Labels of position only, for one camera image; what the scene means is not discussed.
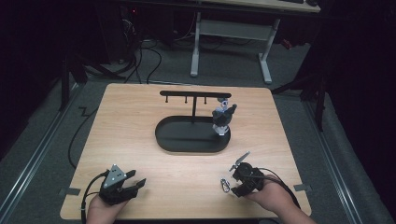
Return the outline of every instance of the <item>wooden table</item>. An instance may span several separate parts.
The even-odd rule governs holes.
[[[168,116],[191,115],[192,99],[169,97],[160,91],[229,92],[230,104],[238,107],[233,115],[229,145],[215,154],[171,153],[160,148],[155,138],[157,123]],[[197,101],[196,116],[211,116],[219,106],[215,98]],[[268,168],[290,186],[303,211],[311,214],[290,146],[276,110],[274,99],[265,88],[205,87],[110,84],[100,104],[90,135],[82,152],[70,188],[81,189],[78,196],[67,195],[61,210],[63,219],[80,219],[83,192],[90,181],[117,164],[136,176],[125,181],[131,186],[147,179],[119,214],[118,219],[176,218],[260,218],[275,217],[256,203],[224,193],[220,179],[234,187],[228,170],[236,159],[250,151],[244,160],[253,167]],[[103,178],[91,187],[98,191]],[[92,196],[87,199],[87,206]]]

